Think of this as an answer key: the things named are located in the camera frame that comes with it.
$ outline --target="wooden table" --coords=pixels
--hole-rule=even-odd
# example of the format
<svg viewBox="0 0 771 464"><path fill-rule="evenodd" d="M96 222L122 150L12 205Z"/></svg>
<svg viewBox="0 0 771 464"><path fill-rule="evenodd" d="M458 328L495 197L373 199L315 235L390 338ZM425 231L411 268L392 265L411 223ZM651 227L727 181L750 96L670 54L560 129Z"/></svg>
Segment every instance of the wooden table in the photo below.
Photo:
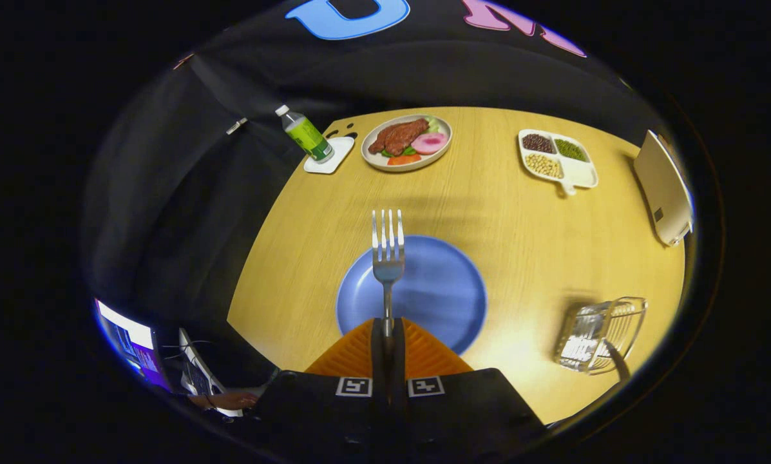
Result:
<svg viewBox="0 0 771 464"><path fill-rule="evenodd" d="M438 161L383 173L363 161L365 135L391 118L426 113L455 135ZM521 129L585 145L600 184L563 197L559 185L524 171ZM538 417L574 414L617 382L552 359L563 317L577 302L643 296L650 308L627 359L635 372L664 337L683 288L683 247L654 235L631 159L638 147L583 124L493 108L417 108L335 121L325 134L356 132L332 175L297 168L253 244L228 321L283 369L304 370L338 338L336 293L370 247L371 209L401 208L406 234L431 235L470 256L485 279L488 317L462 358L497 367Z"/></svg>

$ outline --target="monitor screen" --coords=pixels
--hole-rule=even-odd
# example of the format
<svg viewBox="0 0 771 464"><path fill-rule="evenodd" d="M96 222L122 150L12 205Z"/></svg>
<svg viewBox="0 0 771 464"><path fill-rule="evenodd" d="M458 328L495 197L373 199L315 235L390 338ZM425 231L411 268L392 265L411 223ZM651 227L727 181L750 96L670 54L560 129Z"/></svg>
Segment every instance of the monitor screen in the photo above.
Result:
<svg viewBox="0 0 771 464"><path fill-rule="evenodd" d="M97 319L108 342L133 370L153 385L170 391L170 383L153 349L152 330L96 302Z"/></svg>

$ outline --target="blue plate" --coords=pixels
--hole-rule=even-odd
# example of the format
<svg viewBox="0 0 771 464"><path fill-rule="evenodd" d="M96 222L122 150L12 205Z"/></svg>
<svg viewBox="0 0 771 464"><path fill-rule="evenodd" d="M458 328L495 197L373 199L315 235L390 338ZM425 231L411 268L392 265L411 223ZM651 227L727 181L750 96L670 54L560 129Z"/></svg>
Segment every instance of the blue plate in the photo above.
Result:
<svg viewBox="0 0 771 464"><path fill-rule="evenodd" d="M405 274L394 284L394 317L428 330L457 354L476 340L486 319L486 286L464 253L438 238L405 237ZM336 297L336 320L347 334L383 317L383 286L374 278L371 250L348 269Z"/></svg>

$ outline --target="green peas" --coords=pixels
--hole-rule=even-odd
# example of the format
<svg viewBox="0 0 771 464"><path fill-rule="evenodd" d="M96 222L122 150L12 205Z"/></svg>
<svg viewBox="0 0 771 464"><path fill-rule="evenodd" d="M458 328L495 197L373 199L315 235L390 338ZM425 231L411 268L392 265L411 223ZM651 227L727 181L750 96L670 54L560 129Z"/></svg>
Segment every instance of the green peas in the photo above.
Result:
<svg viewBox="0 0 771 464"><path fill-rule="evenodd" d="M583 150L577 145L559 139L554 139L554 143L557 145L557 150L560 152L560 155L571 159L579 159L579 161L586 161Z"/></svg>

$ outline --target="person's hand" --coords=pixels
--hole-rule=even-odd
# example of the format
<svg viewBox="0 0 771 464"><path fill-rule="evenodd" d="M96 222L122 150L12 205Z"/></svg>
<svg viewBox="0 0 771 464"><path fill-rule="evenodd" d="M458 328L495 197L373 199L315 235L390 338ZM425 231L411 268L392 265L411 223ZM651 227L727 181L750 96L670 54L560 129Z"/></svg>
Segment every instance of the person's hand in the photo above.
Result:
<svg viewBox="0 0 771 464"><path fill-rule="evenodd" d="M211 403L217 408L230 409L230 411L237 411L237 409L253 408L256 405L256 397L253 393L247 393L246 391L229 391L228 393L209 394Z"/></svg>
<svg viewBox="0 0 771 464"><path fill-rule="evenodd" d="M212 406L216 406L221 409L229 409L229 411L253 408L253 406L256 405L256 400L258 400L255 394L247 393L246 391L229 391L228 393L208 394L207 397L205 397L204 394L197 394L196 396L188 396L188 399L203 409L210 409Z"/></svg>

